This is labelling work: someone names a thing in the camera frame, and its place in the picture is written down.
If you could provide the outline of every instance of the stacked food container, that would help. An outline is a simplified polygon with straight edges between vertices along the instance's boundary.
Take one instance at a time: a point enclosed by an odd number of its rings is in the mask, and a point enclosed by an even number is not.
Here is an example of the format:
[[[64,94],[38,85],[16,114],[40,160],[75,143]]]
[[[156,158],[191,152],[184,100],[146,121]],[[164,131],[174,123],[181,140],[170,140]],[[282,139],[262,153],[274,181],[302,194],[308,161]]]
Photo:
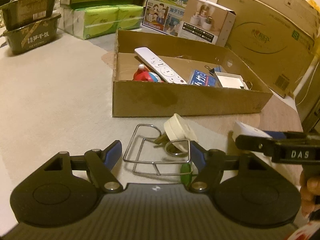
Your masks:
[[[57,0],[14,0],[0,7],[3,36],[13,54],[24,53],[56,39],[61,14],[52,14]]]

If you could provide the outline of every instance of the green square logo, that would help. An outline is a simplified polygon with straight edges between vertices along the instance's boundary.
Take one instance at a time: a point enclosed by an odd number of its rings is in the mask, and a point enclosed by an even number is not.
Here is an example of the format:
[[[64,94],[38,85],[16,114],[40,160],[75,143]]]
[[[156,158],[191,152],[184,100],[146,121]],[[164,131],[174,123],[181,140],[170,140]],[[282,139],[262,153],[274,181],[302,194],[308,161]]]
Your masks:
[[[291,35],[295,40],[298,40],[300,37],[300,34],[297,31],[293,31],[292,35]]]

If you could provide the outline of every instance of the green tissue pack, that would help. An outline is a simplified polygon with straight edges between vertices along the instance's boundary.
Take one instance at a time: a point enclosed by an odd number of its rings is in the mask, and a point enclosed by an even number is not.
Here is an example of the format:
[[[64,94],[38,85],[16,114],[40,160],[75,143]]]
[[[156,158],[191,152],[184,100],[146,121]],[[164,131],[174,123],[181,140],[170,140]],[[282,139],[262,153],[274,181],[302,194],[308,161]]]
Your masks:
[[[59,29],[82,40],[115,33],[117,29],[140,28],[143,19],[143,7],[137,5],[60,8],[60,13]]]

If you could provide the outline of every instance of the white remote control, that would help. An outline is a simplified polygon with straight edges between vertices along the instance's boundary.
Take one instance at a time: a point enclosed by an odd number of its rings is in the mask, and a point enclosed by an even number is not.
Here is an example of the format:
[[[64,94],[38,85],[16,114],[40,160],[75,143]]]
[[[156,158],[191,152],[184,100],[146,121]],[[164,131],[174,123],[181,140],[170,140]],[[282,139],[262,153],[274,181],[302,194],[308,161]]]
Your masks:
[[[134,52],[148,67],[152,68],[168,83],[187,84],[172,68],[146,47],[136,48]]]

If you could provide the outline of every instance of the striped gray panel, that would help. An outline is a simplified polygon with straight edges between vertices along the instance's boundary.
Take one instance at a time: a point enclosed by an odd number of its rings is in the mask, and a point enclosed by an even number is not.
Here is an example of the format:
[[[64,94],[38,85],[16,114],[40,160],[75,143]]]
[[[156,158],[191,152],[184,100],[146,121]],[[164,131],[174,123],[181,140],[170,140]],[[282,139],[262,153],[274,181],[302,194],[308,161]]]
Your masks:
[[[157,191],[155,186],[129,184],[122,193],[105,195],[79,222],[60,228],[20,223],[4,240],[284,240],[296,229],[247,228],[221,215],[206,195],[181,184],[160,184]]]

